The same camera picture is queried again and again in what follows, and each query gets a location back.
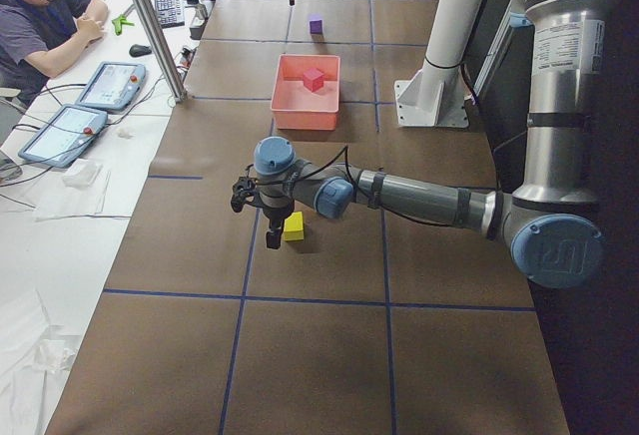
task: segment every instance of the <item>toy block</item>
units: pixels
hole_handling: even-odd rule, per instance
[[[315,92],[323,88],[323,72],[318,68],[310,68],[302,74],[304,86],[309,91]]]
[[[284,240],[304,240],[304,218],[301,212],[292,213],[284,221]]]
[[[309,16],[309,29],[311,34],[322,34],[321,16],[319,14],[311,14]]]

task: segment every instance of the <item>black mouse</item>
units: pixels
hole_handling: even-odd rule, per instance
[[[129,48],[129,54],[132,58],[139,58],[140,56],[151,54],[151,48],[141,44],[134,44],[131,48]]]

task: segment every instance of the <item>red cube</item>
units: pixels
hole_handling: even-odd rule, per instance
[[[304,86],[309,91],[315,92],[323,88],[323,72],[318,68],[310,68],[302,74]]]

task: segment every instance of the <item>person's arm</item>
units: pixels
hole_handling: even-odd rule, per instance
[[[80,58],[91,41],[103,36],[101,24],[89,17],[79,18],[77,24],[78,31],[67,42],[49,51],[31,53],[24,58],[25,61],[49,78],[65,72]]]
[[[99,22],[101,25],[104,25],[109,15],[109,7],[104,0],[91,0],[84,14],[94,21]]]

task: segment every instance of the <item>label on robot arm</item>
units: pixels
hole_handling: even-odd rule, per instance
[[[535,32],[532,75],[546,71],[601,72],[603,21],[578,21]]]

